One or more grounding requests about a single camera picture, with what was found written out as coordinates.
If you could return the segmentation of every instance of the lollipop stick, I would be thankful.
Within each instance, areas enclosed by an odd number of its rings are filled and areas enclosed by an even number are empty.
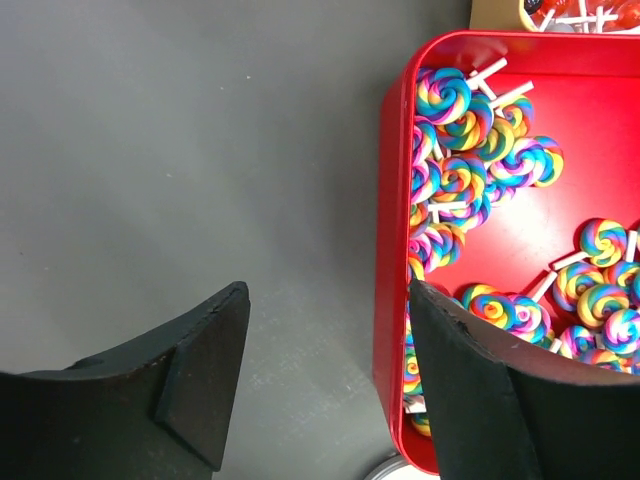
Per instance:
[[[547,29],[547,27],[549,26],[549,23],[551,23],[551,19],[553,18],[553,16],[555,14],[556,14],[556,9],[555,8],[550,8],[549,11],[547,12],[547,14],[544,16],[544,20],[542,20],[542,23],[538,27],[538,30],[541,31],[541,32],[544,32]]]
[[[636,256],[636,245],[638,245],[638,232],[636,230],[629,230],[629,236],[627,238],[627,252],[624,256],[624,261],[633,262]]]
[[[585,258],[588,258],[588,257],[589,257],[588,253],[576,252],[569,255],[568,257],[565,257],[556,262],[553,262],[551,264],[551,268],[557,272],[558,270],[562,270],[564,267],[568,267],[569,265],[579,262],[580,260],[584,260]]]
[[[536,303],[539,302],[544,296],[544,294],[546,293],[546,291],[549,290],[549,287],[554,282],[557,276],[558,274],[556,272],[549,272],[545,277],[544,281],[542,282],[542,284],[538,287],[538,289],[534,292],[534,294],[531,295],[531,300],[533,300]]]
[[[448,212],[449,210],[456,210],[459,208],[466,208],[467,202],[448,202],[448,203],[430,203],[427,210],[430,212]]]
[[[498,98],[489,103],[489,108],[492,110],[496,107],[501,107],[511,103],[513,100],[518,98],[520,95],[527,93],[529,90],[533,89],[533,82],[528,81],[524,85],[520,85],[519,87],[514,88],[510,92],[504,93],[500,95]]]
[[[493,62],[484,70],[480,70],[475,75],[472,73],[471,78],[467,80],[467,85],[471,90],[477,90],[480,88],[480,82],[484,82],[491,75],[496,73],[501,68],[504,68],[507,65],[507,59],[502,57],[497,62]]]

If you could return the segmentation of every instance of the lollipop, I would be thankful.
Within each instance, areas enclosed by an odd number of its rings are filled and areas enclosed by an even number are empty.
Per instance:
[[[627,294],[614,285],[596,285],[584,292],[576,309],[582,323],[588,328],[600,329],[618,310],[629,308]]]
[[[491,164],[489,171],[497,183],[506,187],[528,187],[542,178],[547,153],[533,138],[518,138],[509,154]]]
[[[632,357],[640,348],[640,314],[635,310],[614,312],[604,324],[602,342],[619,357]]]
[[[505,118],[513,126],[516,138],[524,137],[533,123],[533,105],[527,97],[520,95],[503,108]]]
[[[606,368],[615,372],[626,372],[626,368],[620,362],[620,358],[615,353],[608,350],[589,350],[580,356],[582,363],[595,365],[597,367]]]
[[[516,309],[516,324],[511,333],[534,345],[544,342],[551,330],[549,312],[525,295],[509,295]]]
[[[515,141],[515,131],[511,123],[504,118],[496,117],[487,138],[472,149],[471,153],[483,162],[497,162],[507,156]]]
[[[438,140],[452,150],[469,150],[481,143],[493,126],[494,113],[489,106],[489,97],[474,93],[468,110],[456,121],[438,125]]]
[[[431,426],[429,425],[429,417],[426,413],[411,415],[411,424],[420,435],[424,435],[425,437],[431,436]]]
[[[595,218],[580,235],[580,248],[598,267],[610,267],[620,261],[627,248],[627,232],[617,222]]]
[[[578,358],[583,353],[596,348],[595,336],[581,325],[565,329],[558,340],[560,340],[558,353],[567,358]]]
[[[416,110],[434,125],[452,123],[471,103],[471,89],[455,68],[423,69],[418,73]]]
[[[404,387],[405,395],[422,395],[422,384],[418,372],[418,359],[413,347],[407,347],[404,356]]]
[[[602,272],[602,276],[605,282],[617,285],[624,289],[625,292],[630,292],[631,284],[638,272],[640,272],[640,263],[621,261],[606,268]]]
[[[534,139],[542,145],[546,155],[544,171],[534,185],[536,187],[548,187],[555,183],[564,168],[564,154],[560,146],[549,137],[537,136]]]
[[[580,296],[594,285],[603,283],[604,278],[597,267],[578,262],[558,272],[551,293],[560,308],[575,312]]]

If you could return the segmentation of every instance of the red bin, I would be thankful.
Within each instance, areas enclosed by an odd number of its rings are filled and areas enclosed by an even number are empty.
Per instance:
[[[494,208],[467,234],[460,260],[426,280],[451,295],[473,282],[529,293],[550,262],[575,251],[576,231],[586,220],[610,218],[637,228],[640,219],[640,38],[457,31],[413,56],[381,111],[373,374],[396,447],[430,473],[438,472],[433,444],[413,430],[402,409],[415,78],[423,66],[470,72],[501,57],[508,65],[488,83],[499,94],[533,81],[530,134],[561,145],[564,171],[551,187],[519,189]],[[569,319],[546,298],[542,303],[560,333]]]

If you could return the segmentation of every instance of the red tray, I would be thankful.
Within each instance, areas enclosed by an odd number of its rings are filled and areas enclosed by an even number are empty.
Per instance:
[[[471,282],[528,293],[551,261],[574,251],[574,234],[585,220],[637,227],[640,218],[640,38],[459,31],[414,55],[381,112],[373,374],[398,450],[431,473],[438,471],[433,444],[402,411],[414,79],[421,66],[470,72],[503,56],[509,64],[489,84],[500,93],[534,82],[527,94],[535,108],[532,134],[560,143],[565,170],[553,186],[520,189],[493,209],[487,223],[467,235],[458,263],[427,281],[452,294]],[[567,319],[550,313],[558,332]]]

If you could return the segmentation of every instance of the candy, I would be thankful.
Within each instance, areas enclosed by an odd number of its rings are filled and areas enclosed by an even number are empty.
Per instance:
[[[440,167],[427,159],[411,168],[411,203],[422,203],[440,188]]]
[[[471,89],[455,68],[422,69],[418,73],[416,110],[434,125],[455,122],[471,103]]]
[[[564,154],[560,146],[550,137],[537,136],[534,139],[542,145],[546,155],[544,170],[540,179],[534,182],[536,187],[548,187],[560,178],[564,169]]]
[[[595,285],[584,292],[576,310],[588,328],[600,329],[618,310],[629,308],[629,299],[623,289],[615,285]]]
[[[469,150],[487,138],[493,118],[489,97],[474,93],[468,110],[459,119],[436,127],[438,140],[452,150]]]
[[[533,123],[533,105],[527,97],[520,95],[509,105],[503,108],[504,117],[513,126],[513,134],[516,138],[524,137]]]
[[[420,382],[415,348],[407,347],[405,349],[404,365],[404,385],[402,391],[405,395],[421,395],[422,383]]]
[[[607,267],[603,272],[605,282],[611,285],[617,285],[630,292],[633,279],[640,272],[640,263],[618,262],[615,265]]]
[[[558,340],[560,340],[558,353],[567,358],[578,358],[585,352],[596,348],[596,339],[593,333],[581,325],[565,329]]]
[[[582,230],[580,248],[598,267],[609,267],[620,261],[627,248],[627,232],[617,222],[595,218]]]
[[[426,413],[411,415],[411,424],[420,435],[424,435],[425,437],[431,436],[431,426],[429,425],[429,417]]]
[[[540,180],[547,164],[547,153],[533,138],[518,138],[509,154],[491,164],[489,171],[497,183],[507,187],[528,187]]]
[[[471,150],[483,162],[502,160],[513,148],[516,135],[513,126],[504,118],[496,117],[493,126],[482,142]]]
[[[578,262],[558,272],[551,293],[560,308],[575,312],[580,296],[589,288],[603,283],[604,278],[597,267]]]
[[[525,295],[509,295],[508,298],[516,309],[517,318],[511,333],[534,345],[544,343],[551,330],[549,312]]]
[[[433,195],[434,202],[471,203],[482,197],[487,172],[480,159],[471,155],[445,158],[440,168],[442,179],[440,189]]]
[[[602,329],[602,342],[619,357],[631,357],[640,348],[640,314],[635,310],[614,312]]]
[[[615,372],[627,371],[620,362],[620,358],[618,358],[615,353],[608,350],[589,350],[580,356],[580,361],[582,363],[588,363],[589,365],[595,365]]]

